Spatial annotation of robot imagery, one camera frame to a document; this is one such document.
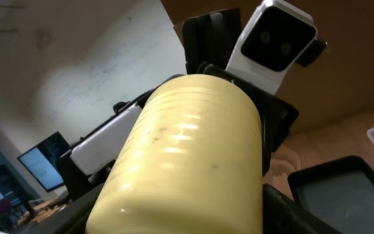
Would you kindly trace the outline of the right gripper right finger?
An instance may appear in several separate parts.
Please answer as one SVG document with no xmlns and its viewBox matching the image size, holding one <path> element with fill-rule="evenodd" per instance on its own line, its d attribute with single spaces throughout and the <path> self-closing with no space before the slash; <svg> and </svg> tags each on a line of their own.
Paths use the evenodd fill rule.
<svg viewBox="0 0 374 234">
<path fill-rule="evenodd" d="M 271 154 L 276 152 L 290 134 L 290 127 L 296 121 L 299 111 L 277 96 L 213 64 L 203 64 L 203 73 L 231 82 L 244 91 L 255 104 L 262 124 L 262 174 L 266 175 Z"/>
</svg>

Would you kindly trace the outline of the yellow cup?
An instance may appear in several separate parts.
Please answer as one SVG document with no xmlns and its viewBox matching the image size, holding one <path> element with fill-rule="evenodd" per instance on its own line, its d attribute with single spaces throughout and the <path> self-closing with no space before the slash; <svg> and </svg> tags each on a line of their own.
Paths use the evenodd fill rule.
<svg viewBox="0 0 374 234">
<path fill-rule="evenodd" d="M 211 75 L 185 75 L 159 86 L 85 231 L 261 233 L 262 126 L 251 98 Z"/>
</svg>

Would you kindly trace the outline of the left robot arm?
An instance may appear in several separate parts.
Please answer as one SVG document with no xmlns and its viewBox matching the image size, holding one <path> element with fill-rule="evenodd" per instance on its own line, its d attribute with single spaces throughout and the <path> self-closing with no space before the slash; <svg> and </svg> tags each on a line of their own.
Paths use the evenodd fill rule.
<svg viewBox="0 0 374 234">
<path fill-rule="evenodd" d="M 242 31 L 240 9 L 232 8 L 192 17 L 182 23 L 182 41 L 189 74 L 210 63 L 226 68 Z M 59 174 L 71 200 L 77 200 L 106 179 L 104 168 L 119 155 L 150 91 L 130 102 L 114 105 L 115 114 L 60 157 Z"/>
</svg>

